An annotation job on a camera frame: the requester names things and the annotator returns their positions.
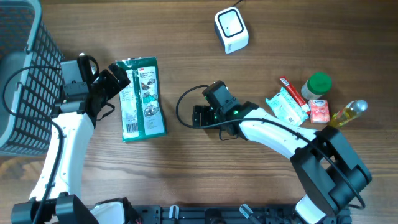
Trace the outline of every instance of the bottle cap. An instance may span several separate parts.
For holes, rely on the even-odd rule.
[[[331,79],[326,73],[317,72],[308,80],[307,87],[313,94],[323,95],[330,90]]]
[[[366,111],[367,108],[368,103],[364,100],[357,100],[353,105],[353,109],[355,112],[363,112]]]

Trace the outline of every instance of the green package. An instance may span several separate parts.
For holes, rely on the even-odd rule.
[[[166,134],[159,103],[159,72],[156,57],[116,61],[131,83],[120,96],[123,141],[155,138]]]

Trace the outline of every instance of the basket mesh side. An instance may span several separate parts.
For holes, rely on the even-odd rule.
[[[0,59],[25,48],[34,17],[30,7],[0,7]]]
[[[60,68],[63,55],[43,22],[38,29],[31,65],[51,65]],[[19,103],[19,114],[49,118],[54,101],[60,96],[63,84],[60,70],[35,68],[28,72]],[[13,134],[2,147],[3,154],[39,155],[47,152],[51,140],[51,124],[18,118]]]

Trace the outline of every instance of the jar with green lid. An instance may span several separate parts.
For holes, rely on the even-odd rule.
[[[330,77],[323,72],[313,74],[301,89],[301,94],[307,100],[316,100],[327,93],[331,88]]]

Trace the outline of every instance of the plastic bottle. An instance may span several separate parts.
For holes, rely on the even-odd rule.
[[[317,100],[331,88],[331,78],[323,72],[313,74],[301,88],[301,94],[307,100]]]
[[[348,121],[361,116],[368,108],[368,103],[364,100],[355,100],[349,103],[345,108],[335,113],[331,118],[329,125],[335,128],[341,127]]]

